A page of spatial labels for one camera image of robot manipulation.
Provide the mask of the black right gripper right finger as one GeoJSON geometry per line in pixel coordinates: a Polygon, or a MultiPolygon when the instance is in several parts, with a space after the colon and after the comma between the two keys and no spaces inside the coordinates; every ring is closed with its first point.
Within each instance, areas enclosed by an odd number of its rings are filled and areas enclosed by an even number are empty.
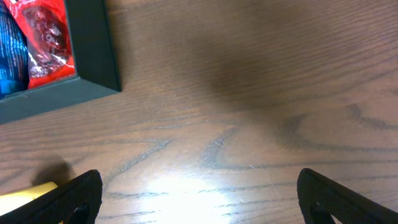
{"type": "Polygon", "coordinates": [[[397,223],[397,212],[309,168],[299,173],[297,195],[306,224],[397,223]]]}

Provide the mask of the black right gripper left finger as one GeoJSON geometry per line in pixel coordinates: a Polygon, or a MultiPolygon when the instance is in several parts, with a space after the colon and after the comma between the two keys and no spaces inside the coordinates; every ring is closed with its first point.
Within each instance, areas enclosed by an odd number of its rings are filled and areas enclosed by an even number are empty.
{"type": "Polygon", "coordinates": [[[103,183],[89,170],[35,200],[1,215],[1,223],[94,224],[102,203],[103,183]]]}

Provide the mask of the blue Oreo cookie pack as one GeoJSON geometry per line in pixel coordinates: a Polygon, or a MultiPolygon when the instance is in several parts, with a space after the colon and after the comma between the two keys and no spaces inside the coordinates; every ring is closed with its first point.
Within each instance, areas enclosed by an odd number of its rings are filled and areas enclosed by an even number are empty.
{"type": "Polygon", "coordinates": [[[1,0],[1,98],[27,89],[27,39],[1,0]]]}

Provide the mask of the red Hacks candy bag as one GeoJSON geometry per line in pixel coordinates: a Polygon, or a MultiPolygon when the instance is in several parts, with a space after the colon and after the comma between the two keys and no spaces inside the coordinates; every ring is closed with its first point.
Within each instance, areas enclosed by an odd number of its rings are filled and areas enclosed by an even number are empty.
{"type": "Polygon", "coordinates": [[[4,0],[27,37],[28,88],[70,77],[75,64],[64,0],[4,0]]]}

